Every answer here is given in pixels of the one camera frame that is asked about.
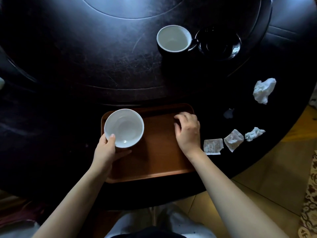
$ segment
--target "person's left hand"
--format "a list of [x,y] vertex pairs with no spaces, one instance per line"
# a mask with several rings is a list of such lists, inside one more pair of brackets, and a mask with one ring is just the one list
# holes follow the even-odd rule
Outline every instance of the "person's left hand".
[[109,141],[106,140],[105,134],[101,136],[95,149],[93,163],[90,167],[90,169],[97,172],[97,174],[105,175],[105,177],[107,177],[111,171],[112,163],[131,153],[131,150],[123,150],[116,153],[114,145],[115,141],[116,137],[114,134],[110,136]]

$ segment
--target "white bowl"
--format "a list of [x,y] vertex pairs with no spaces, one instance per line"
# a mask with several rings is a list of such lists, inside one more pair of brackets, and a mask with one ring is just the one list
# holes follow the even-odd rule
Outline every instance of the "white bowl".
[[116,147],[128,148],[142,138],[144,122],[137,112],[127,108],[119,109],[107,118],[104,131],[107,140],[111,134],[116,136]]

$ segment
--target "crumpled napkin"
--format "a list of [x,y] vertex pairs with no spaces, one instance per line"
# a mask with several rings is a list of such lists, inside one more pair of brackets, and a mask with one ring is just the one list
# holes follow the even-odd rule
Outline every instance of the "crumpled napkin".
[[4,84],[5,81],[2,78],[0,78],[0,90],[3,88]]
[[245,139],[247,141],[252,141],[255,138],[257,138],[260,135],[262,135],[263,133],[265,133],[264,129],[259,129],[258,127],[254,127],[254,129],[251,132],[248,132],[248,133],[245,134]]
[[229,150],[233,152],[244,140],[243,135],[234,129],[227,137],[224,138],[224,143]]
[[219,155],[224,148],[222,139],[208,139],[204,141],[204,152],[206,155]]
[[275,78],[269,78],[266,81],[258,81],[254,86],[253,96],[258,103],[267,104],[267,97],[275,88]]

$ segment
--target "gray pants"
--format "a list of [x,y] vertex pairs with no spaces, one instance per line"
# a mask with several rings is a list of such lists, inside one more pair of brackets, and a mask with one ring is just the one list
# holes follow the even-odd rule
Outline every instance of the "gray pants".
[[138,232],[153,225],[187,238],[216,238],[208,228],[192,221],[174,204],[123,212],[105,238]]

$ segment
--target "person's right arm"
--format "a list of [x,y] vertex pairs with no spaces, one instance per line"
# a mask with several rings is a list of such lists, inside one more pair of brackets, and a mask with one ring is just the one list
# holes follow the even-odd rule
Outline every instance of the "person's right arm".
[[256,206],[200,148],[200,123],[196,115],[175,116],[179,147],[195,167],[232,238],[288,237]]

